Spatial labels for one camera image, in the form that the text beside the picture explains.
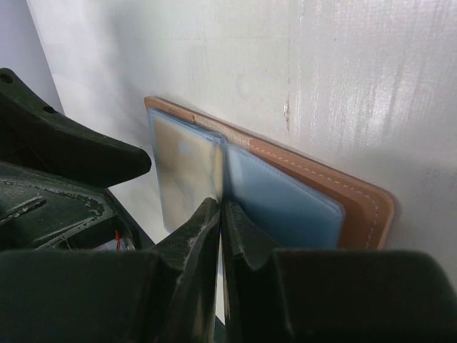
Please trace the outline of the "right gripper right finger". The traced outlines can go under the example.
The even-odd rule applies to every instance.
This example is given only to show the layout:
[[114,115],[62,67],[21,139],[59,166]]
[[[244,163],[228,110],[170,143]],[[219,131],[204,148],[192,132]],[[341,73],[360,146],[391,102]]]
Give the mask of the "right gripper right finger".
[[288,297],[296,291],[296,276],[281,261],[287,251],[233,200],[222,205],[221,235],[228,340],[295,342]]

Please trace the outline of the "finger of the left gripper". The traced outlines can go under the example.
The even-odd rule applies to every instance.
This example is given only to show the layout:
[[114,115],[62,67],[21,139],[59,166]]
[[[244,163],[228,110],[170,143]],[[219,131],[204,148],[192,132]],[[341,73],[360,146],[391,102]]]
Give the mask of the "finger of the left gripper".
[[7,68],[1,69],[1,160],[101,188],[151,169],[143,149],[64,116]]
[[1,250],[127,249],[154,242],[108,190],[1,163]]

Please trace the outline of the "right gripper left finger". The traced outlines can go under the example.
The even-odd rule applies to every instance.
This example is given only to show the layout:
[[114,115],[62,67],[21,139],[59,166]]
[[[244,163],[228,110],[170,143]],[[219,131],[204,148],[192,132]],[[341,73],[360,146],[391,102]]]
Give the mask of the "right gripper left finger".
[[220,208],[206,198],[191,218],[159,242],[149,303],[150,342],[212,342]]

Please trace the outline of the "gold card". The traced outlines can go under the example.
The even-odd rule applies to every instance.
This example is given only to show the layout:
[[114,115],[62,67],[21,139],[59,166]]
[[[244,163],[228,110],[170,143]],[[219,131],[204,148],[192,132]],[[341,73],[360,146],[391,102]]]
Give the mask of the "gold card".
[[151,134],[164,226],[173,232],[204,199],[222,200],[224,138],[161,114],[151,116]]

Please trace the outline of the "tan leather card holder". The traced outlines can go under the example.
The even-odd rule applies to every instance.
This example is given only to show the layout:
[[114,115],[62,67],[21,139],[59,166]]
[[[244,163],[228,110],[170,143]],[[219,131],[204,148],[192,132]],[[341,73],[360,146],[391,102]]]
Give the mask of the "tan leather card holder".
[[391,227],[393,198],[367,182],[322,165],[216,119],[155,96],[161,114],[224,138],[223,197],[286,247],[381,249]]

